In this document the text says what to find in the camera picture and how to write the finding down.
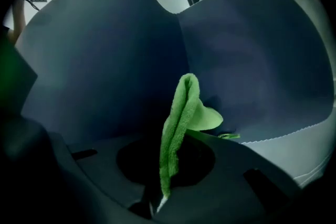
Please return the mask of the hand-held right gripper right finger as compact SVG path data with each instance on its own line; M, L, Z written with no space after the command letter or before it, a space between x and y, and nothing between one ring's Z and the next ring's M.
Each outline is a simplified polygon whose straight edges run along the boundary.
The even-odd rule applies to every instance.
M187 132L171 194L154 215L158 223L251 223L298 192L282 169L245 145Z

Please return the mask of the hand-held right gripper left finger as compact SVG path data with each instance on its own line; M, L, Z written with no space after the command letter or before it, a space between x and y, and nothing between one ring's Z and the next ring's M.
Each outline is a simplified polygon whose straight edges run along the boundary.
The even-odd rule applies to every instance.
M73 194L85 223L151 223L131 211L141 200L144 186L128 180L119 170L120 149L141 134L67 145L57 133L49 134L62 177Z

